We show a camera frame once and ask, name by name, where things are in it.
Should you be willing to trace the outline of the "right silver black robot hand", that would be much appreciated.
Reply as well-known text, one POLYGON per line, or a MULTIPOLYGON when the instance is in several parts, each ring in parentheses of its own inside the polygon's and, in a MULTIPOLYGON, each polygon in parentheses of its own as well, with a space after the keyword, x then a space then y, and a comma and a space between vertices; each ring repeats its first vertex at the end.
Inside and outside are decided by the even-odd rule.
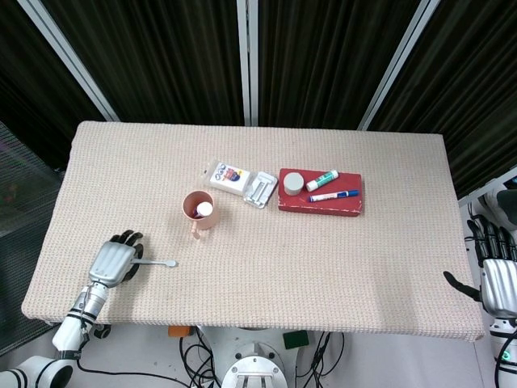
POLYGON ((483 215, 467 220, 472 232, 480 270, 480 286, 459 282, 450 272, 443 273, 457 291, 480 302, 494 318, 516 317, 516 241, 510 231, 496 226, 483 215))

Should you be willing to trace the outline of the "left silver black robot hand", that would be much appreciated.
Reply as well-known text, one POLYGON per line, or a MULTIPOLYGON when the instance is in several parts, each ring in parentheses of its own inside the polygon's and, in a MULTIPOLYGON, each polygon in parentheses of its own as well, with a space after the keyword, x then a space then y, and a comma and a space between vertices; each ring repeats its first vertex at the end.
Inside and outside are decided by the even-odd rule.
POLYGON ((96 255, 89 271, 90 280, 108 288, 131 280, 141 265, 142 238, 142 233, 133 230, 113 235, 96 255))

